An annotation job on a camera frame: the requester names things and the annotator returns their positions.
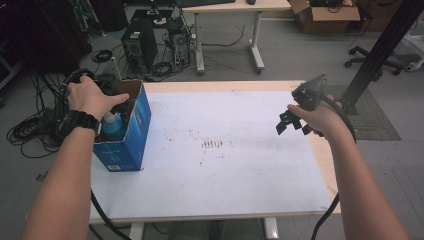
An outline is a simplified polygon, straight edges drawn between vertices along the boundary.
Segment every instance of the person's left hand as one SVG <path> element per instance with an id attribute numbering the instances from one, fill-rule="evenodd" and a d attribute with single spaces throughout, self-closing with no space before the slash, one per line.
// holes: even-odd
<path id="1" fill-rule="evenodd" d="M 89 77 L 82 76 L 81 83 L 69 83 L 69 108 L 93 115 L 98 121 L 109 112 L 113 106 L 125 102 L 129 95 L 123 93 L 116 96 L 103 94 L 97 84 Z"/>

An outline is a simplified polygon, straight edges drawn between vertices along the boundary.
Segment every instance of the blue box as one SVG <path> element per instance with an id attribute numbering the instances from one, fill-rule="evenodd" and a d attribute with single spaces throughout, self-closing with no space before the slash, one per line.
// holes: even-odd
<path id="1" fill-rule="evenodd" d="M 152 113 L 141 81 L 120 81 L 118 88 L 120 92 L 129 93 L 129 100 L 134 103 L 127 133 L 119 142 L 104 141 L 100 135 L 93 152 L 110 172 L 140 171 Z"/>

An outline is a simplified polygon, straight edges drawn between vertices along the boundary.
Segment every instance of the forearm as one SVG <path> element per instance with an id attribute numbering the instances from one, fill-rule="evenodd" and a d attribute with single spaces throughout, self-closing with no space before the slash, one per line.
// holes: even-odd
<path id="1" fill-rule="evenodd" d="M 328 134 L 347 239 L 407 239 L 407 234 L 345 127 Z"/>
<path id="2" fill-rule="evenodd" d="M 75 128 L 63 142 L 28 215 L 22 239 L 85 239 L 90 213 L 94 131 Z"/>

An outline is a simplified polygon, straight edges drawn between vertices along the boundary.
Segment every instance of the blue bottle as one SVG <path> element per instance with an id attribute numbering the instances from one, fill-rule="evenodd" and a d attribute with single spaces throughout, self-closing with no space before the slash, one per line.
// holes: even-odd
<path id="1" fill-rule="evenodd" d="M 121 113 L 107 112 L 103 117 L 102 131 L 107 135 L 109 141 L 122 141 L 127 127 L 121 119 Z"/>

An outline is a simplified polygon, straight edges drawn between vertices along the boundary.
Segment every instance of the table leg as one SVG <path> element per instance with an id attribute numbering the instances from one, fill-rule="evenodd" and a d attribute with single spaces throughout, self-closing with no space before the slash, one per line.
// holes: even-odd
<path id="1" fill-rule="evenodd" d="M 265 238 L 279 239 L 276 218 L 264 218 Z"/>
<path id="2" fill-rule="evenodd" d="M 253 39 L 249 40 L 250 49 L 252 50 L 253 58 L 255 59 L 256 67 L 258 68 L 258 73 L 260 74 L 263 69 L 265 69 L 264 62 L 262 61 L 261 54 L 258 50 L 258 37 L 259 37 L 259 28 L 261 25 L 262 12 L 256 12 L 255 17 L 255 28 L 253 29 Z"/>
<path id="3" fill-rule="evenodd" d="M 194 31 L 196 33 L 196 66 L 197 66 L 197 72 L 199 74 L 205 73 L 205 64 L 203 62 L 203 52 L 202 52 L 202 42 L 200 40 L 200 31 L 199 31 L 199 20 L 198 20 L 199 14 L 194 14 Z"/>
<path id="4" fill-rule="evenodd" d="M 131 224 L 130 238 L 132 240 L 142 240 L 144 232 L 144 223 L 137 222 Z"/>

